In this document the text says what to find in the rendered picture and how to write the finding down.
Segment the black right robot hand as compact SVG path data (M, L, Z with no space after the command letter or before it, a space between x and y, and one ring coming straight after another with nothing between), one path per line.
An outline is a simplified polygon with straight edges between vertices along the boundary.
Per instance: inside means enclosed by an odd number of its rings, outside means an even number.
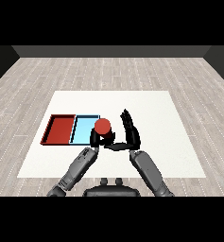
M123 110L120 115L126 134L125 143L111 143L110 145L105 145L104 148L111 149L113 151L120 150L138 150L141 145L140 134L138 129L133 125L132 118L127 110Z

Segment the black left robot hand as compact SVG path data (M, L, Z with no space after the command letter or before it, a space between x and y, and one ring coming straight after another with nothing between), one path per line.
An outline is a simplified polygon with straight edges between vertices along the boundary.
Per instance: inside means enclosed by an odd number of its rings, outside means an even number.
M91 147L109 146L113 143L114 139L115 133L112 131L106 135L100 135L95 130L91 130L90 145Z

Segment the red can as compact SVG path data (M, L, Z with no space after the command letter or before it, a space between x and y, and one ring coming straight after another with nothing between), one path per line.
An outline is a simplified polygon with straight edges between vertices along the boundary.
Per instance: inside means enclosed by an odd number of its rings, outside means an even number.
M95 131L103 138L112 137L111 123L106 118L100 118L95 122Z

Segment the light blue shallow open box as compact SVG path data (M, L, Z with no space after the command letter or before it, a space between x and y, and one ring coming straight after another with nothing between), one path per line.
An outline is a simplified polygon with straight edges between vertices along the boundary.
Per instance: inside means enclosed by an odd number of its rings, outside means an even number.
M75 118L70 135L71 146L85 146L90 144L91 130L100 118L98 114L78 114Z

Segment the red shallow open box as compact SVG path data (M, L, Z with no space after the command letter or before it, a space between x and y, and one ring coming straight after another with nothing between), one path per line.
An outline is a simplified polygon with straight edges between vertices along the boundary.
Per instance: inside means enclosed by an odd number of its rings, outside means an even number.
M52 114L43 133L41 145L69 146L75 117L74 114Z

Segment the dark grey robot body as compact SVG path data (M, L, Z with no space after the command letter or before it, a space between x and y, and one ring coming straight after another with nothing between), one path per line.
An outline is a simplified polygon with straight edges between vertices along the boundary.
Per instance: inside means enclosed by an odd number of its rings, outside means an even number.
M98 186L86 189L83 197L140 197L140 193L125 186L121 178L115 179L115 185L108 185L108 179L102 178Z

